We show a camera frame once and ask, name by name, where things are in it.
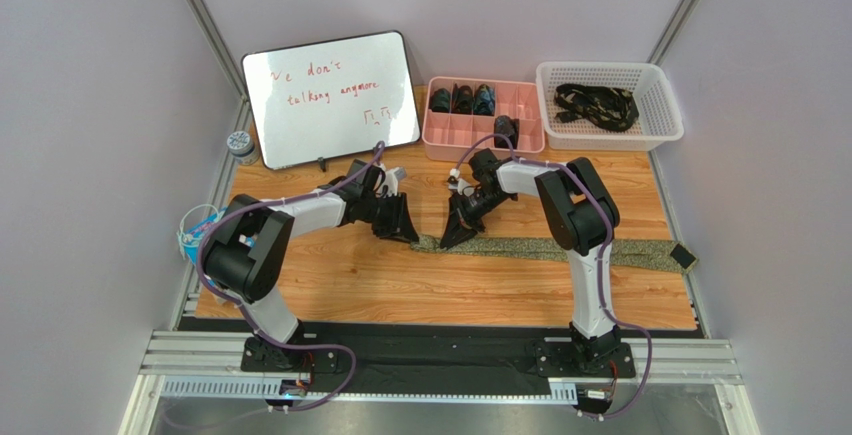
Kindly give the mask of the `green patterned tie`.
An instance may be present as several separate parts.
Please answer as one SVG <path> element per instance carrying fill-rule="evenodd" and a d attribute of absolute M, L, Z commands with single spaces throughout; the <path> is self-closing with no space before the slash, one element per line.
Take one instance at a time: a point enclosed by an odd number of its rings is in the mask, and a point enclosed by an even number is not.
<path fill-rule="evenodd" d="M 698 263 L 698 257 L 692 251 L 674 240 L 616 239 L 611 247 L 611 264 L 615 266 L 686 275 Z M 410 248 L 414 251 L 433 254 L 542 261 L 568 260 L 566 252 L 557 242 L 548 238 L 473 238 L 455 247 L 442 249 L 439 238 L 422 235 L 418 242 L 410 244 Z"/>

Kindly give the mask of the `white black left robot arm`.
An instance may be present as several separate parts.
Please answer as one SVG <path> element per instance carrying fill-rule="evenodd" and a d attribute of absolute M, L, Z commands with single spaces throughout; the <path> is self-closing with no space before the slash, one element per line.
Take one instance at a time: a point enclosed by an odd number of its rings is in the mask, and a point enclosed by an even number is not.
<path fill-rule="evenodd" d="M 268 200 L 238 195 L 202 237 L 199 278 L 241 310 L 258 338 L 293 350 L 303 325 L 278 287 L 290 241 L 357 222 L 370 225 L 380 240 L 418 241 L 400 189 L 405 177 L 402 167 L 355 160 L 346 175 L 307 194 Z"/>

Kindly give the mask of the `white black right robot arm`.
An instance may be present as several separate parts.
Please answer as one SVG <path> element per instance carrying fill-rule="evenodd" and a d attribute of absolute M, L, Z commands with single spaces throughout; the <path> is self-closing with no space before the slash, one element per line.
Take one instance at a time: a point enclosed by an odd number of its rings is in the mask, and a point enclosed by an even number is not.
<path fill-rule="evenodd" d="M 465 186 L 459 172 L 451 172 L 449 216 L 439 247 L 450 249 L 484 232 L 483 217 L 504 201 L 519 194 L 538 197 L 550 233 L 570 265 L 571 341 L 585 360 L 613 352 L 620 335 L 611 309 L 610 256 L 620 214 L 590 160 L 500 160 L 484 149 L 468 164 L 476 185 Z"/>

